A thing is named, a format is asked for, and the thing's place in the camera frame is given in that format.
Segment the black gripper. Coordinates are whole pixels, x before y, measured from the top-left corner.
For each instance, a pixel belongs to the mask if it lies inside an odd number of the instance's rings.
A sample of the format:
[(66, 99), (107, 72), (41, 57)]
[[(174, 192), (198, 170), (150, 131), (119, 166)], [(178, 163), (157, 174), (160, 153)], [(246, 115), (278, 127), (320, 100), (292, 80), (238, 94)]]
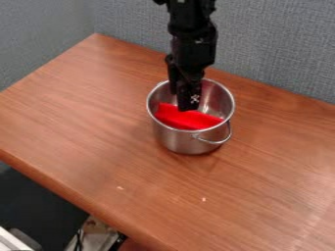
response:
[(214, 63), (217, 28), (210, 20), (216, 0), (153, 0), (166, 6), (170, 35), (165, 56), (169, 92), (176, 94), (177, 110), (198, 108), (201, 77)]

